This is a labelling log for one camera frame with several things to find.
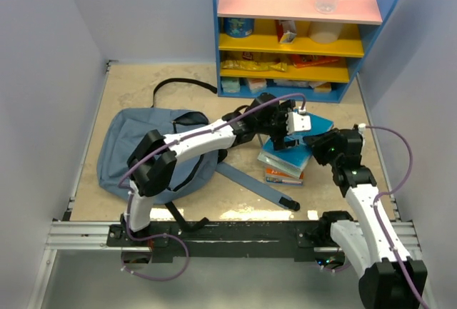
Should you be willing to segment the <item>pink cover book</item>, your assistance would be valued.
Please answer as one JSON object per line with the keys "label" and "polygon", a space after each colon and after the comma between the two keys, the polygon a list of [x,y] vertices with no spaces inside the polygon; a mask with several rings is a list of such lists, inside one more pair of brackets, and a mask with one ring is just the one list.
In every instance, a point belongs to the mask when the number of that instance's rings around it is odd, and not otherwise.
{"label": "pink cover book", "polygon": [[298,132],[291,136],[285,137],[285,142],[298,140],[299,144],[294,147],[288,147],[283,150],[275,151],[271,139],[267,140],[258,155],[258,160],[264,159],[265,161],[278,161],[290,165],[295,169],[303,170],[312,157],[311,149],[304,143],[303,138],[307,136],[316,136],[333,128],[333,121],[322,116],[308,113],[311,119],[311,130]]}

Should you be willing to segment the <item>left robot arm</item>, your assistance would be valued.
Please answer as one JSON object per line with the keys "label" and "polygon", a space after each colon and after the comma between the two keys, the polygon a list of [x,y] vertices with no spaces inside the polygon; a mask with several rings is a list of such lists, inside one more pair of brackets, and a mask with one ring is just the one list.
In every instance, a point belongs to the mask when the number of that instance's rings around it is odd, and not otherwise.
{"label": "left robot arm", "polygon": [[262,93],[244,111],[235,110],[201,128],[184,133],[148,132],[127,161],[128,170],[119,181],[129,191],[122,215],[123,238],[132,246],[143,245],[154,199],[168,187],[178,165],[207,153],[247,143],[256,134],[271,138],[274,147],[290,147],[287,136],[310,129],[304,105],[296,106],[291,95]]}

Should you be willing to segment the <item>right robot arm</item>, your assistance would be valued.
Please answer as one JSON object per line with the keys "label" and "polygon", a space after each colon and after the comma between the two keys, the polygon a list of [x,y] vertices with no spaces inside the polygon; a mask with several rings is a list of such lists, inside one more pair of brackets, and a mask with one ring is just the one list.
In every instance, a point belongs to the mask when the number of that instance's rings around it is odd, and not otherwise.
{"label": "right robot arm", "polygon": [[368,126],[334,128],[304,138],[318,164],[329,165],[357,221],[326,213],[318,239],[328,247],[341,247],[358,276],[358,292],[365,308],[427,308],[423,291],[428,275],[425,263],[404,247],[381,202],[371,170],[364,166],[362,148]]}

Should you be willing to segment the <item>blue student backpack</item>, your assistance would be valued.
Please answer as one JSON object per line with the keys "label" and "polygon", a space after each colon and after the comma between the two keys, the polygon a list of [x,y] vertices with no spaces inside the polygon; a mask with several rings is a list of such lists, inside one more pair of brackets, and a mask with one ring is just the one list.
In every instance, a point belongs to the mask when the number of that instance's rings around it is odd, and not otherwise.
{"label": "blue student backpack", "polygon": [[[157,130],[162,135],[184,133],[210,123],[213,122],[200,111],[171,110],[155,106],[121,110],[111,121],[99,153],[96,172],[100,187],[128,201],[129,191],[120,188],[119,181],[128,170],[129,157],[148,132]],[[166,206],[181,230],[197,231],[209,220],[202,218],[190,225],[179,213],[174,200],[206,185],[227,152],[228,150],[210,152],[178,165],[169,187],[155,197],[154,205]]]}

